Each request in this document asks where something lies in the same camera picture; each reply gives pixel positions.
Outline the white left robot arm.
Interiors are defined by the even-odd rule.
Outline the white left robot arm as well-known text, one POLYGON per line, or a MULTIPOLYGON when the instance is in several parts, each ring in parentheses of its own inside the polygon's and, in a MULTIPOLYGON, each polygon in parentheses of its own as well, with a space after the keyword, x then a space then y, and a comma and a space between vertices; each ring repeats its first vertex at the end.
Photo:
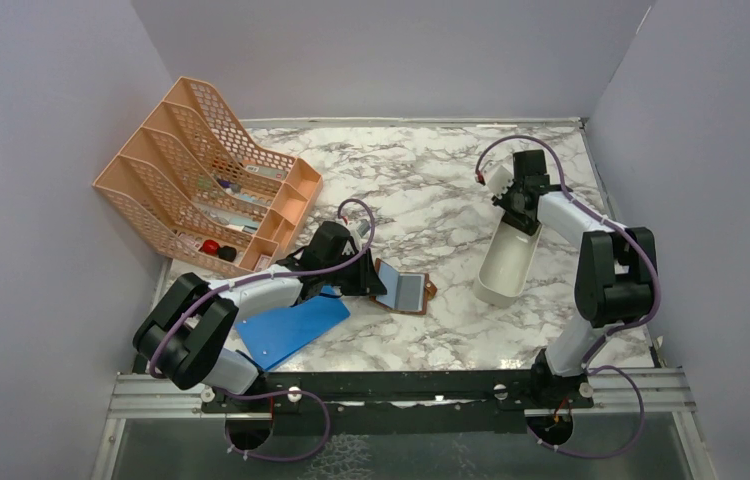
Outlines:
POLYGON ((323 222, 310 242, 264 271, 211 283, 193 273, 177 278, 133 336, 132 345, 156 378, 179 389, 198 384, 227 391, 249 411, 264 401, 261 371, 225 342, 238 321, 295 307, 332 287, 343 296, 384 295, 386 286, 358 234, 323 222))

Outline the brown leather card holder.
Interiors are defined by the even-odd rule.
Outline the brown leather card holder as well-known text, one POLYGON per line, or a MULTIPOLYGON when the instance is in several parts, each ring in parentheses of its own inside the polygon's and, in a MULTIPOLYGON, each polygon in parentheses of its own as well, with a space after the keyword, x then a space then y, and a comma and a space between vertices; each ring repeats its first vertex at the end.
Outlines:
POLYGON ((378 279, 386 287, 386 293, 370 296, 373 303, 393 313, 427 313, 428 303, 438 291, 428 273, 399 272, 381 259, 375 260, 374 267, 378 279))

